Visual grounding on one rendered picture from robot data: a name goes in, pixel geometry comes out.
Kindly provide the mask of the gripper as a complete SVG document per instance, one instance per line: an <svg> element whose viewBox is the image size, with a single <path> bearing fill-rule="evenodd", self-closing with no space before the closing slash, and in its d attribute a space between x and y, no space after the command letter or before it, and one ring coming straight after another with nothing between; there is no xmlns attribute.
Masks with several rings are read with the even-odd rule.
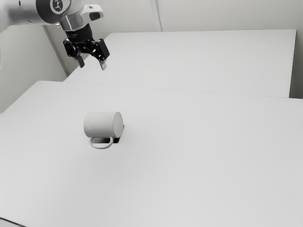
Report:
<svg viewBox="0 0 303 227"><path fill-rule="evenodd" d="M63 41L63 45L67 55L73 58L80 68L85 66L84 60L78 48L75 48L72 43L81 43L81 52L89 54L96 58L102 70L107 68L106 61L110 56L109 50L103 39L94 41L92 30L89 24L76 31L65 31L67 39Z"/></svg>

